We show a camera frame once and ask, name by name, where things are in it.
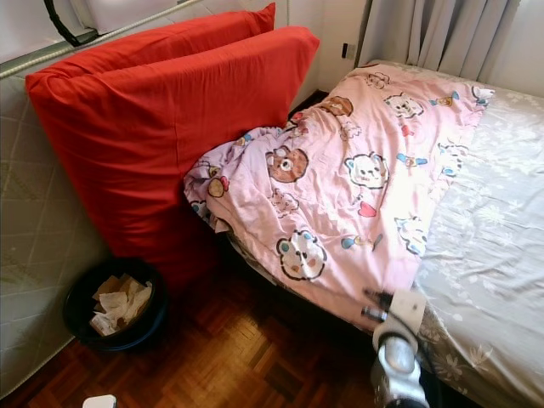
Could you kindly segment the large red cushion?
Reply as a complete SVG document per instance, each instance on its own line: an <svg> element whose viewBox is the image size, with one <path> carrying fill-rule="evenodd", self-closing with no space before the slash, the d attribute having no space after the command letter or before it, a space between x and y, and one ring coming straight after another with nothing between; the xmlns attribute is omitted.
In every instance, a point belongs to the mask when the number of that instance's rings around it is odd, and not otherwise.
<svg viewBox="0 0 544 408"><path fill-rule="evenodd" d="M39 73L72 78L167 61L240 42L275 28L276 5L233 11L136 32L44 67Z"/></svg>
<svg viewBox="0 0 544 408"><path fill-rule="evenodd" d="M213 233L182 195L203 153L283 122L319 39L301 26L198 54L62 78L25 90L90 221L114 256L180 288L218 267Z"/></svg>

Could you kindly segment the bed with grey floral sheet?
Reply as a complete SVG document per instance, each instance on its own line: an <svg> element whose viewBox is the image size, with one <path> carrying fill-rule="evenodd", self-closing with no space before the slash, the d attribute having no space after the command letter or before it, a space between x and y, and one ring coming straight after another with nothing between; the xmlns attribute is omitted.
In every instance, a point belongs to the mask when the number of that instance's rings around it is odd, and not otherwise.
<svg viewBox="0 0 544 408"><path fill-rule="evenodd" d="M544 408L544 99L492 89L408 289L428 300L419 335L440 380Z"/></svg>

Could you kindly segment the pink cartoon bear blanket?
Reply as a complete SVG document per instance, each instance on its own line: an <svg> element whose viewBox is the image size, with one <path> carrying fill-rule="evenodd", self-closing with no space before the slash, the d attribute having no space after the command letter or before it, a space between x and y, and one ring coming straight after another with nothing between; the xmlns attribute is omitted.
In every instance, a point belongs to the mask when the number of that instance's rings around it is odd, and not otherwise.
<svg viewBox="0 0 544 408"><path fill-rule="evenodd" d="M495 90L386 61L283 127L208 151L184 195L269 278L362 330L368 292L412 287L440 199Z"/></svg>

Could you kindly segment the white crumpled tissue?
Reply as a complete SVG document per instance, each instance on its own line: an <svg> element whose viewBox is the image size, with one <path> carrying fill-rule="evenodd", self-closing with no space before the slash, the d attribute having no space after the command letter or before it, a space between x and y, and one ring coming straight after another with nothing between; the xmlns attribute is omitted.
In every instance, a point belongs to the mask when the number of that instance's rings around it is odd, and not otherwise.
<svg viewBox="0 0 544 408"><path fill-rule="evenodd" d="M106 294L97 294L94 296L97 300L97 306L94 311L97 314L109 316L125 315L131 308L131 300L127 292L107 292Z"/></svg>

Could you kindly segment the brown cardboard scraps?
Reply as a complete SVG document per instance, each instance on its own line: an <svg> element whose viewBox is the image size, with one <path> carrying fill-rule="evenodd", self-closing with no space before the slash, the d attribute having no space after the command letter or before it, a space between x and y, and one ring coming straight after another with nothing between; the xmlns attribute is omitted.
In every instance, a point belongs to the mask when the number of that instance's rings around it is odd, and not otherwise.
<svg viewBox="0 0 544 408"><path fill-rule="evenodd" d="M131 300L131 308L125 315L109 316L99 314L94 311L92 319L89 320L89 325L101 337L111 337L124 329L131 326L136 319L141 316L150 303L153 295L153 285L150 283L140 282L131 275L110 276L108 280L102 283L92 299L96 300L97 294L106 294L107 292L127 292L129 300Z"/></svg>

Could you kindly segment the grey curtain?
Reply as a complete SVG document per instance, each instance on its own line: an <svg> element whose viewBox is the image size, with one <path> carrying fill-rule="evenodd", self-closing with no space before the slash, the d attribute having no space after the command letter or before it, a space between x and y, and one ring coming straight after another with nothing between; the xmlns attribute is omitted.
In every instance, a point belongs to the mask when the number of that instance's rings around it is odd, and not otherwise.
<svg viewBox="0 0 544 408"><path fill-rule="evenodd" d="M488 82L522 0L368 0L358 66L374 60Z"/></svg>

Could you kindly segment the black round waste bin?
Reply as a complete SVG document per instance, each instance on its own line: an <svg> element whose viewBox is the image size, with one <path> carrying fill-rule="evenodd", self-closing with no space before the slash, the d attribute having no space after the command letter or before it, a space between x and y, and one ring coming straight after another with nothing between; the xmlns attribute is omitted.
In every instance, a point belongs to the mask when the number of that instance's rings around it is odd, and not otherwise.
<svg viewBox="0 0 544 408"><path fill-rule="evenodd" d="M93 316L93 294L109 277L132 276L137 282L151 284L149 307L133 319L128 329L102 337L90 321ZM70 334L82 345L97 351L135 351L153 342L166 322L168 287L161 273L139 258L110 258L95 264L75 280L67 292L62 320Z"/></svg>

